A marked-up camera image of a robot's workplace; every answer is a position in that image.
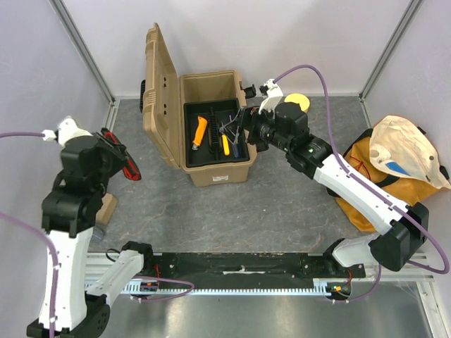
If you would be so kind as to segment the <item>yellow black utility knife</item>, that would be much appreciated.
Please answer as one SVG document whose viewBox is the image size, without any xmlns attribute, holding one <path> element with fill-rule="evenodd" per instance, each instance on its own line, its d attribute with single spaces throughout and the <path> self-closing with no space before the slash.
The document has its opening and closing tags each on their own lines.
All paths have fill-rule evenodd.
<svg viewBox="0 0 451 338">
<path fill-rule="evenodd" d="M 198 126 L 194 134 L 194 139 L 192 141 L 192 150 L 196 151 L 202 144 L 202 140 L 204 138 L 204 133 L 206 131 L 208 121 L 206 118 L 201 117 L 200 115 L 197 117 Z"/>
</svg>

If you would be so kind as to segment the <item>tan plastic tool box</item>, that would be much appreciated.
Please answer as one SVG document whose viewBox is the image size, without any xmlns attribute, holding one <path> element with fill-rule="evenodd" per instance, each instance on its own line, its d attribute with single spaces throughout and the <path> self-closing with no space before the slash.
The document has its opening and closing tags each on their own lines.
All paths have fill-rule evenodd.
<svg viewBox="0 0 451 338">
<path fill-rule="evenodd" d="M 178 75 L 158 24 L 146 36 L 146 75 L 142 82 L 142 120 L 147 136 L 170 167 L 190 176 L 194 186 L 238 183 L 247 180 L 257 159 L 255 146 L 248 145 L 250 159 L 188 168 L 185 165 L 183 106 L 187 103 L 237 99 L 246 105 L 242 76 L 236 70 Z"/>
</svg>

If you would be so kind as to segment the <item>red black utility knife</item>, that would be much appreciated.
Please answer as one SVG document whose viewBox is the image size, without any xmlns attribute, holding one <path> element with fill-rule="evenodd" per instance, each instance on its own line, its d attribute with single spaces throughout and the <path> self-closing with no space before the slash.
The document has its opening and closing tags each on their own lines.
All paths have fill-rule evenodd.
<svg viewBox="0 0 451 338">
<path fill-rule="evenodd" d="M 115 150 L 118 150 L 121 153 L 121 156 L 124 158 L 124 166 L 123 166 L 123 174 L 128 180 L 139 181 L 142 179 L 142 174 L 140 169 L 138 168 L 135 160 L 128 153 L 128 150 L 124 144 L 121 143 L 119 138 L 110 131 L 108 128 L 101 128 L 102 136 L 113 145 Z"/>
</svg>

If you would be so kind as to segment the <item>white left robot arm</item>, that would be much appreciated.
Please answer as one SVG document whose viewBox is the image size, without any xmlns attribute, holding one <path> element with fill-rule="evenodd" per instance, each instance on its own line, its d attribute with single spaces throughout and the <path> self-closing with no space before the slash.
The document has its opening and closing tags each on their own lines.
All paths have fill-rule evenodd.
<svg viewBox="0 0 451 338">
<path fill-rule="evenodd" d="M 50 241 L 47 281 L 38 319 L 28 337 L 100 337 L 111 307 L 136 275 L 154 271 L 151 245 L 128 242 L 113 265 L 89 288 L 85 268 L 96 215 L 109 179 L 128 162 L 126 147 L 102 134 L 71 136 L 61 150 L 63 169 L 42 202 L 42 228 Z"/>
</svg>

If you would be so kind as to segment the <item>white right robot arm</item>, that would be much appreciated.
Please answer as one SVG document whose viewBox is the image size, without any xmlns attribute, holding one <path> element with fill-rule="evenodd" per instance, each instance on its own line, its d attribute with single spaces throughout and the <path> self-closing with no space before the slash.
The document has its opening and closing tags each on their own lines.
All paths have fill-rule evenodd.
<svg viewBox="0 0 451 338">
<path fill-rule="evenodd" d="M 230 141 L 245 140 L 258 151 L 280 149 L 292 168 L 327 187 L 373 225 L 373 234 L 330 246 L 322 261 L 327 275 L 339 277 L 350 266 L 375 262 L 397 272 L 426 241 L 428 209 L 393 197 L 335 156 L 328 142 L 310 133 L 308 116 L 298 104 L 281 103 L 272 112 L 241 108 L 219 130 Z"/>
</svg>

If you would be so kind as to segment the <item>blue red handle screwdriver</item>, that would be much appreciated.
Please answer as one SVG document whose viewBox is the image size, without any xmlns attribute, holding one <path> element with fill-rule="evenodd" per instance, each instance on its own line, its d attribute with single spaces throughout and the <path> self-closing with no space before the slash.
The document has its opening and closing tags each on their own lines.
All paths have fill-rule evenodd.
<svg viewBox="0 0 451 338">
<path fill-rule="evenodd" d="M 236 159 L 242 158 L 240 145 L 239 145 L 239 126 L 237 124 L 238 115 L 236 115 L 231 122 L 230 131 L 232 134 L 233 141 L 233 155 Z"/>
</svg>

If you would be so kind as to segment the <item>yellow handle screwdriver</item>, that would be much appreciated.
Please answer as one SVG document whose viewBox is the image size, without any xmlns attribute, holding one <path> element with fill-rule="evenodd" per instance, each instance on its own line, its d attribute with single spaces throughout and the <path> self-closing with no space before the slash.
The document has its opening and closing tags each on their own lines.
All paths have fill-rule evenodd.
<svg viewBox="0 0 451 338">
<path fill-rule="evenodd" d="M 228 143 L 228 137 L 226 135 L 226 129 L 224 127 L 220 128 L 221 133 L 221 141 L 222 141 L 222 148 L 225 156 L 230 155 L 230 146 Z"/>
</svg>

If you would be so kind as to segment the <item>black tool tray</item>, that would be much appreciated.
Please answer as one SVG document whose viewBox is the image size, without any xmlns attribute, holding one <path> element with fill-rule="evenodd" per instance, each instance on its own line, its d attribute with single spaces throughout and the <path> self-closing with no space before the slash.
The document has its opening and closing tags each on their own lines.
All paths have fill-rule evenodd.
<svg viewBox="0 0 451 338">
<path fill-rule="evenodd" d="M 249 149 L 245 142 L 245 136 L 241 134 L 238 139 L 238 156 L 233 153 L 224 153 L 222 147 L 220 127 L 235 118 L 240 108 L 237 99 L 224 99 L 219 101 L 205 101 L 187 103 L 183 106 L 185 126 L 185 165 L 188 168 L 196 168 L 206 165 L 223 163 L 239 163 L 250 159 Z M 207 121 L 206 131 L 198 149 L 192 148 L 194 136 L 199 125 L 199 118 Z"/>
</svg>

